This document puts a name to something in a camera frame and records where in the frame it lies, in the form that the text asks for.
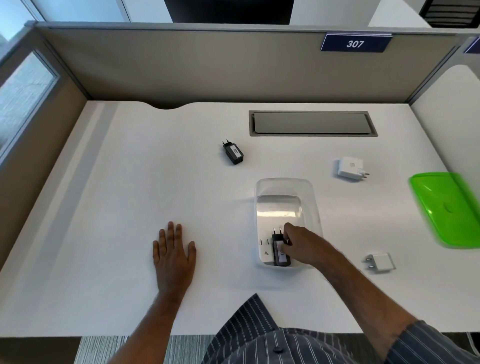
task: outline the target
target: person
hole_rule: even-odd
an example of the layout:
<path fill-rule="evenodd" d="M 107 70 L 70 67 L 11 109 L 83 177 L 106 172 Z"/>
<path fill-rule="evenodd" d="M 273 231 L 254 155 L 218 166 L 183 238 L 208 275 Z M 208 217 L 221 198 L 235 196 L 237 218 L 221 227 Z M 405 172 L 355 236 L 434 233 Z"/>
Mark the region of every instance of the person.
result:
<path fill-rule="evenodd" d="M 285 224 L 284 253 L 319 270 L 336 290 L 378 355 L 390 364 L 480 364 L 424 321 L 408 313 L 329 242 L 306 228 Z M 153 243 L 158 296 L 110 364 L 158 364 L 196 262 L 195 243 L 185 254 L 182 226 L 162 229 Z M 279 328 L 258 295 L 221 328 L 202 364 L 354 364 L 337 337 L 298 328 Z"/>

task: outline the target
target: hand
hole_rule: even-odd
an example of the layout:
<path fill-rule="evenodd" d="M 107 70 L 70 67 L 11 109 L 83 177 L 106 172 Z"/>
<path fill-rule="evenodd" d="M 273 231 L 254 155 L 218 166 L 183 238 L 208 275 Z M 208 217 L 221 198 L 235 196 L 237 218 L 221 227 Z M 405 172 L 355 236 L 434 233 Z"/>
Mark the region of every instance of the hand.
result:
<path fill-rule="evenodd" d="M 173 233 L 173 222 L 168 223 L 167 236 L 161 229 L 160 237 L 153 242 L 153 262 L 160 297 L 183 299 L 192 282 L 197 249 L 195 243 L 188 244 L 188 257 L 183 250 L 181 225 Z"/>
<path fill-rule="evenodd" d="M 281 244 L 280 250 L 299 262 L 317 267 L 325 253 L 333 248 L 324 238 L 300 226 L 289 222 L 283 227 L 283 237 L 290 239 L 289 244 Z"/>

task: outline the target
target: forearm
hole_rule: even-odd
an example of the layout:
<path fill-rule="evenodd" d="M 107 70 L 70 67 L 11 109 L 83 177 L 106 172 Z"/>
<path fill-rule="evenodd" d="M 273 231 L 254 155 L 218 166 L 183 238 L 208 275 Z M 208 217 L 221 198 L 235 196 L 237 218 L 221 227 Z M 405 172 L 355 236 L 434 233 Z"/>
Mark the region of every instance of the forearm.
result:
<path fill-rule="evenodd" d="M 182 297 L 155 298 L 148 313 L 109 364 L 163 363 Z"/>
<path fill-rule="evenodd" d="M 352 313 L 370 343 L 385 359 L 398 335 L 417 319 L 389 298 L 329 243 L 316 268 Z"/>

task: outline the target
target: person's left hand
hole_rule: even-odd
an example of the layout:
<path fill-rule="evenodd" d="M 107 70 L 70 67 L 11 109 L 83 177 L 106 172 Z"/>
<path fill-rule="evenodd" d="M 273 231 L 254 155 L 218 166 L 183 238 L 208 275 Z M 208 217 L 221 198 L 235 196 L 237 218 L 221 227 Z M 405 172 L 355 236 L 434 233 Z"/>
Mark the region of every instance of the person's left hand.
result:
<path fill-rule="evenodd" d="M 195 243 L 188 244 L 188 257 L 183 250 L 181 225 L 173 232 L 173 222 L 168 223 L 167 235 L 161 229 L 158 241 L 153 242 L 153 262 L 160 297 L 182 300 L 195 271 L 197 250 Z"/>

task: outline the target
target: blue sign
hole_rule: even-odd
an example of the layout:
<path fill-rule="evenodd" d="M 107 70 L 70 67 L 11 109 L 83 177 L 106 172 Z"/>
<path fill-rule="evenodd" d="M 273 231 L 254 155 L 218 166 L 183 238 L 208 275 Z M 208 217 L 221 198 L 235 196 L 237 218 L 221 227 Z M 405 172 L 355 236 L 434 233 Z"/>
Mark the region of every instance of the blue sign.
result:
<path fill-rule="evenodd" d="M 464 53 L 471 53 L 471 54 L 479 54 L 480 53 L 480 42 L 479 42 L 480 37 L 475 39 L 472 44 L 470 44 L 470 47 L 467 48 L 467 50 Z"/>
<path fill-rule="evenodd" d="M 327 34 L 320 50 L 382 53 L 391 39 L 391 34 Z"/>

